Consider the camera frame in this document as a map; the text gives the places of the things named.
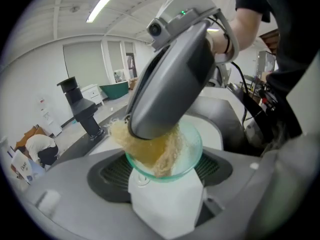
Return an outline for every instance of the glass bowl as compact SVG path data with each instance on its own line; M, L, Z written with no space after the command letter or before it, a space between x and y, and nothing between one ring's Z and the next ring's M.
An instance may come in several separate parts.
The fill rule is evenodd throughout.
M180 120L179 128L184 135L181 152L171 169L171 176L155 177L151 168L144 166L130 154L125 153L126 158L133 168L146 178L156 182L172 182L192 170L199 162L203 153L202 139L197 129L189 122Z

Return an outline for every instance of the white wall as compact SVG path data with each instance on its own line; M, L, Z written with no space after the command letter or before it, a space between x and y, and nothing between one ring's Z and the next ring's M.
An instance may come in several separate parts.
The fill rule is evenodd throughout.
M251 46L239 52L239 55L234 62L240 67L244 75L253 77L256 74L258 52L263 50L263 48ZM239 84L239 82L242 82L241 76L235 66L231 63L227 63L226 68L227 70L231 68L229 83Z
M141 72L152 53L144 42L113 36L79 36L41 46L10 64L0 75L0 135L15 146L33 125L40 125L51 134L42 119L38 98L45 98L48 109L59 125L73 117L67 99L57 83L68 78L63 45L101 41L108 75L113 75L108 41L132 42L137 72Z

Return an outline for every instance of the white cloth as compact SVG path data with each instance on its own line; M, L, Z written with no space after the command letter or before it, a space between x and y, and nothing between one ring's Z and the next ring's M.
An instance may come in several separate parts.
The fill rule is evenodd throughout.
M55 141L45 135L36 134L26 141L25 148L29 151L29 155L33 161L39 160L38 152L47 148L54 148L56 146Z

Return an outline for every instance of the ceiling light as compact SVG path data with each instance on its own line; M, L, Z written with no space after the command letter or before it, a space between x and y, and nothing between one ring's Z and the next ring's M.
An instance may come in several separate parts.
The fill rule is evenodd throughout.
M103 9L103 7L106 6L106 4L109 2L110 0L100 0L97 5L94 7L93 11L90 13L88 19L86 20L87 23L91 23L95 20L95 18L97 17L98 13L100 13L100 11Z
M209 32L217 32L217 31L219 31L219 29L218 28L208 28L207 31L209 31Z

